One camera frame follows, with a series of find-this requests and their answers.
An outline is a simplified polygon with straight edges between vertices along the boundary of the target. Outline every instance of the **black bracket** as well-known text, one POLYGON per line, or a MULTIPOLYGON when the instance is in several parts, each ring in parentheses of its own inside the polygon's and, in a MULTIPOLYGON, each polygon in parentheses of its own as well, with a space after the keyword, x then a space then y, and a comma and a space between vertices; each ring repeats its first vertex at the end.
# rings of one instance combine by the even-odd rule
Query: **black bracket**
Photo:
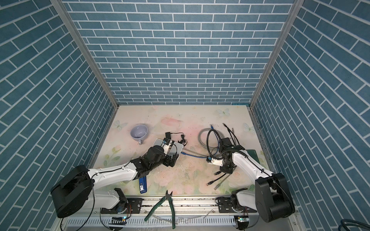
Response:
POLYGON ((131 205, 131 213, 138 214, 141 210, 142 198, 128 198, 128 203, 131 205))
POLYGON ((239 213, 241 211, 235 211, 232 207, 230 197, 217 197, 216 203, 218 205, 219 213, 239 213))
POLYGON ((248 213, 256 213, 257 211, 249 207, 241 207, 240 205, 234 205, 233 195, 231 197, 217 197, 216 203, 218 205, 219 213, 242 213, 246 208, 248 213))

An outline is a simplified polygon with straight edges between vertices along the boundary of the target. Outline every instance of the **ceramic cup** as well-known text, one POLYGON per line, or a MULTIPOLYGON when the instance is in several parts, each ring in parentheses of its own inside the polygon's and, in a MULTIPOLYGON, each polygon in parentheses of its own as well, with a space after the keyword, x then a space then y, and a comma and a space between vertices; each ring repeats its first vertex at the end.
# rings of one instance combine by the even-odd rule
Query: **ceramic cup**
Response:
POLYGON ((148 127, 143 124, 136 125, 135 127, 133 127, 133 129, 131 129, 130 134, 131 137, 134 140, 138 141, 139 145, 141 145, 145 138, 148 136, 148 127))

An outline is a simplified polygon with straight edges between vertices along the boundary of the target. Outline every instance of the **metal corner post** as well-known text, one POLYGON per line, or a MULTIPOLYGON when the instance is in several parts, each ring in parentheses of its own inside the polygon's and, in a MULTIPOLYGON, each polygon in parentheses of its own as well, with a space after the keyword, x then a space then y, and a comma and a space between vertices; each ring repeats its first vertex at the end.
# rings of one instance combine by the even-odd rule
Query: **metal corner post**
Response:
POLYGON ((85 57, 87 63, 89 64, 91 70, 95 74, 95 77, 98 79, 100 85, 103 87, 104 92, 107 94, 109 100, 112 102, 115 109, 118 108, 118 102, 115 99, 114 95, 112 94, 112 91, 110 90, 109 86, 107 85, 107 82, 105 81, 102 73, 100 72, 100 69, 98 65, 96 64, 95 60, 91 56, 84 40, 82 39, 80 33, 77 30, 76 25, 73 23, 73 20, 69 13, 67 12, 67 9, 65 8, 62 0, 50 0, 53 4, 55 10, 57 11, 59 17, 62 19, 65 27, 71 34, 73 40, 77 44, 79 50, 81 51, 82 55, 85 57))
POLYGON ((112 117, 110 118, 110 120, 108 121, 108 124, 107 124, 106 128, 104 129, 104 132, 103 132, 103 135, 102 135, 102 137, 101 137, 101 139, 99 141, 99 144, 96 147, 96 150, 93 153, 93 155, 91 157, 91 160, 89 161, 89 164, 87 165, 88 168, 92 168, 94 166, 95 161, 98 158, 98 155, 100 153, 100 150, 101 150, 101 148, 102 148, 102 146, 104 144, 104 141, 105 141, 105 139, 106 139, 106 137, 108 135, 109 129, 110 129, 110 127, 113 124, 113 121, 114 121, 114 118, 115 118, 115 116, 117 114, 117 111, 118 111, 118 109, 115 108, 114 111, 113 111, 112 117))
POLYGON ((256 114, 255 114, 253 108, 249 107, 248 108, 248 112, 249 112, 250 118, 252 120, 253 126, 255 128, 256 135, 258 137, 259 143, 261 144, 262 151, 265 154, 266 163, 269 166, 269 170, 277 173, 278 171, 277 171, 277 168, 275 166, 275 163, 274 163, 274 161, 272 159, 272 155, 271 155, 270 149, 267 146, 265 137, 264 137, 264 135, 262 133, 261 126, 258 123, 256 114))
POLYGON ((254 105, 257 102, 259 94, 261 93, 262 88, 265 85, 265 83, 267 81, 267 78, 269 77, 271 69, 274 66, 274 63, 275 63, 275 61, 276 61, 276 59, 277 59, 277 57, 280 53, 280 50, 283 47, 286 38, 288 37, 289 31, 292 28, 293 22, 296 19, 297 15, 298 15, 298 12, 299 12, 299 10, 300 10, 304 1, 305 0, 295 0, 293 5, 292 5, 292 8, 290 9, 288 18, 286 19, 286 22, 284 23, 284 26, 281 30, 281 33, 280 33, 280 36, 279 36, 279 38, 276 42, 276 45, 275 45, 274 49, 271 52, 270 59, 266 64, 266 67, 265 67, 265 69, 262 73, 261 79, 259 80, 259 82, 257 84, 257 88, 256 88, 256 90, 255 90, 255 92, 252 96, 252 100, 250 101, 250 107, 251 108, 253 108, 254 105))

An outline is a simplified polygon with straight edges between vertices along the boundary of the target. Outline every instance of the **diagonal cutters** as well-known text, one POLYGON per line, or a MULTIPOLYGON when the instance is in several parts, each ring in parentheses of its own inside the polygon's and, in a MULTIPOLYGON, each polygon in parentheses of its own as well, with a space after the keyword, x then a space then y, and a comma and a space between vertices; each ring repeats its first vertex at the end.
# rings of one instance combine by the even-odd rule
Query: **diagonal cutters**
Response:
POLYGON ((154 207, 152 208, 152 210, 150 210, 149 214, 145 217, 144 221, 148 221, 150 216, 154 213, 154 211, 161 205, 163 204, 163 202, 165 202, 166 200, 168 200, 168 203, 169 203, 169 207, 171 208, 171 212, 172 212, 172 229, 175 228, 175 209, 174 209, 174 204, 172 203, 172 192, 170 194, 168 194, 168 190, 166 191, 166 195, 164 197, 162 197, 162 199, 156 203, 154 205, 154 207))

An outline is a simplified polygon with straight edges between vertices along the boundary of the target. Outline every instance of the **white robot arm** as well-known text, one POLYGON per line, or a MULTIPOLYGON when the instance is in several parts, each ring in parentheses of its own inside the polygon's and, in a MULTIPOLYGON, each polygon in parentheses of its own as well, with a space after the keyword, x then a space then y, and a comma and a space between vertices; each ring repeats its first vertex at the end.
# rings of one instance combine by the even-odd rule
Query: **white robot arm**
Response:
POLYGON ((173 167, 183 147, 166 138, 157 139, 147 153, 126 164, 105 169, 77 166, 50 190, 57 216, 70 216, 80 209, 93 207, 93 203, 95 207, 108 210, 124 206, 127 199, 121 189, 98 189, 120 181, 142 178, 161 164, 173 167))
MULTIPOLYGON (((231 136, 234 135, 225 124, 224 126, 231 136)), ((214 132, 218 137, 218 151, 220 155, 214 156, 208 148, 210 156, 208 156, 207 162, 219 165, 221 172, 229 174, 232 174, 235 167, 238 166, 251 180, 255 181, 255 194, 244 189, 236 190, 232 193, 231 202, 233 208, 241 210, 243 207, 249 207, 257 210, 265 222, 287 217, 294 213, 293 199, 283 174, 273 173, 261 166, 239 144, 235 135, 234 137, 238 144, 236 142, 232 144, 229 138, 221 139, 218 132, 214 129, 208 132, 207 138, 211 132, 214 132)))

